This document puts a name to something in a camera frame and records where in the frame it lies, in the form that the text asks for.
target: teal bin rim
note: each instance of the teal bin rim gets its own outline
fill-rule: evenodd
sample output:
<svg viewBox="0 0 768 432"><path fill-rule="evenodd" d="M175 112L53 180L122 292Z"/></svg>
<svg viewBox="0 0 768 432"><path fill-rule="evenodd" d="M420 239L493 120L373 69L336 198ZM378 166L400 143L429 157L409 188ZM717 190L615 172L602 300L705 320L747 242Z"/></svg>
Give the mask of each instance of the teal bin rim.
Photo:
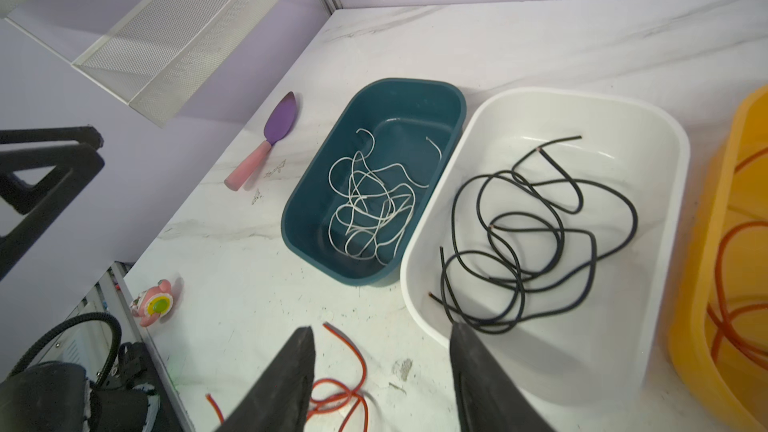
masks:
<svg viewBox="0 0 768 432"><path fill-rule="evenodd" d="M424 199L422 200L421 205L418 207L416 212L414 212L413 219L408 224L408 227L406 228L406 231L403 233L402 236L402 242L401 246L398 250L398 253L395 255L395 257L392 258L389 264L387 264L384 268L382 268L377 273L370 275L368 277L364 278L349 278L344 275L340 275L333 271L332 269L326 267L323 264L320 264L317 260L315 260L311 255L305 254L304 251L302 251L297 246L293 245L291 241L286 236L286 210L288 210L288 207L290 207L291 202L293 201L293 197L296 194L296 191L300 189L302 184L304 183L304 179L307 176L307 173L309 170L312 169L312 167L315 165L315 161L318 159L318 156L322 152L323 149L325 149L326 145L328 144L331 137L333 137L333 133L336 131L336 129L339 127L339 124L341 120L344 118L344 115L347 113L347 111L350 109L350 106L354 103L355 99L368 90L370 87L375 86L376 84L379 84L381 82L414 82L414 83L424 83L424 84L434 84L445 87L447 90L450 90L451 92L454 92L456 94L456 97L458 98L461 106L461 110L458 113L458 120L456 123L456 126L454 127L453 131L451 132L451 137L448 139L448 143L446 144L446 150L445 153L443 153L442 158L437 164L437 168L435 170L435 175L432 178L432 180L429 182L429 187L426 190L426 193L424 195ZM367 86L360 89L353 98L350 99L350 101L346 104L346 107L344 108L344 111L339 115L339 119L336 120L336 123L333 124L333 128L330 132L328 132L328 135L326 136L326 139L322 141L322 144L320 145L320 148L317 149L317 152L315 152L315 156L312 158L312 162L308 165L306 170L301 176L301 179L299 179L298 183L296 184L296 187L293 188L292 193L290 194L290 197L288 197L288 202L286 202L285 207L283 208L283 215L280 218L280 235L283 237L283 243L288 247L290 251L292 251L294 254L298 255L300 258L302 258L304 261L308 262L310 265L312 265L314 268L318 268L323 273L333 277L335 280L339 281L342 284L346 285L368 285L372 284L374 282L378 282L379 280L383 279L390 273L392 273L396 268L400 266L400 262L402 261L402 255L405 253L405 250L408 246L408 242L411 240L411 236L413 235L413 231L416 228L416 225L418 224L418 221L421 219L422 214L424 213L424 209L427 207L427 203L429 202L429 199L432 197L432 193L435 190L435 186L437 185L438 180L440 180L440 177L442 176L443 171L446 169L446 165L448 164L448 160L451 158L451 155L453 154L453 150L456 148L456 143L458 142L458 139L460 138L462 134L462 128L464 126L464 121L466 119L467 115L467 101L464 97L464 94L453 84L448 82L443 82L440 80L425 80L425 79L406 79L406 78L399 78L399 77L389 77L386 79L379 79L375 82L371 82Z"/></svg>

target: table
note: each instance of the table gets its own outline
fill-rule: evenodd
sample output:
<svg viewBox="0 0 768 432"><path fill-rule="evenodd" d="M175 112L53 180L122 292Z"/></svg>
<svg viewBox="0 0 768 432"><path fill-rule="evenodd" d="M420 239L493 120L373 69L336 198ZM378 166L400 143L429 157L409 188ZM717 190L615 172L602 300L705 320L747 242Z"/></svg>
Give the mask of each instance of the table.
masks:
<svg viewBox="0 0 768 432"><path fill-rule="evenodd" d="M704 164L740 101L768 82L767 10L768 0L550 0L335 12L126 276L135 294L160 278L182 288L172 314L148 333L194 428L217 425L206 393L231 412L302 325L314 329L316 376L355 383L358 362L322 329L328 321L368 361L371 431L458 429L447 350L411 319L399 283L342 285L280 236L289 195L355 92L411 77L456 85L468 117L502 90L552 86L645 100L680 121L692 163L642 390L599 418L534 406L561 432L726 430L677 378L664 332ZM230 191L222 181L264 139L266 118L291 90L300 103L294 130ZM360 430L360 419L347 429ZM312 418L306 430L337 430L341 420Z"/></svg>

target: purple trowel blade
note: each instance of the purple trowel blade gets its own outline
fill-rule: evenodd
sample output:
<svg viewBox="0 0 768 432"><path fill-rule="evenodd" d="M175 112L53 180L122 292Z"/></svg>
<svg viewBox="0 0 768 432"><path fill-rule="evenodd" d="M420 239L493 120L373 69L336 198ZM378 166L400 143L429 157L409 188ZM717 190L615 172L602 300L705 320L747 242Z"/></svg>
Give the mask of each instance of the purple trowel blade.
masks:
<svg viewBox="0 0 768 432"><path fill-rule="evenodd" d="M298 112L299 107L296 104L296 96L293 95L293 92L288 92L272 111L270 118L266 120L264 138L274 146L275 142L290 132Z"/></svg>

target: yellow plastic bin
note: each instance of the yellow plastic bin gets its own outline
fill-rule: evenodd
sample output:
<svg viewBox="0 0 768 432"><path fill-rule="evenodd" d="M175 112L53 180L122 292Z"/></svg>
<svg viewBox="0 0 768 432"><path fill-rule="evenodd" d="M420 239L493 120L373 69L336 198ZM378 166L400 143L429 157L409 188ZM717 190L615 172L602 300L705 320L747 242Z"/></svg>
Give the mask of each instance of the yellow plastic bin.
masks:
<svg viewBox="0 0 768 432"><path fill-rule="evenodd" d="M721 317L716 293L715 264L721 240L736 226L768 221L768 155L745 159L768 147L768 86L739 107L730 137L710 162L674 320L669 350L677 373L715 416L736 430L768 430L768 370L757 365L728 339L716 356L718 331L707 312ZM732 326L751 347L768 350L768 310L740 308L768 304L768 227L744 228L722 252L721 277ZM753 357L768 357L753 352Z"/></svg>

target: pink turtle toy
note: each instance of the pink turtle toy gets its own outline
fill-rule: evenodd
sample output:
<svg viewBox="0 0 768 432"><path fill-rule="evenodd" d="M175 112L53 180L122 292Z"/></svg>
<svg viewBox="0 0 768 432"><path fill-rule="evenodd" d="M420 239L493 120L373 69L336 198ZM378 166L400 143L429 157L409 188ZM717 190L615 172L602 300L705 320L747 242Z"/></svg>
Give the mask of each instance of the pink turtle toy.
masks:
<svg viewBox="0 0 768 432"><path fill-rule="evenodd" d="M130 304L130 312L134 317L141 317L141 327L149 327L166 315L173 306L174 296L170 294L170 282L163 279L158 282L157 287L141 292Z"/></svg>

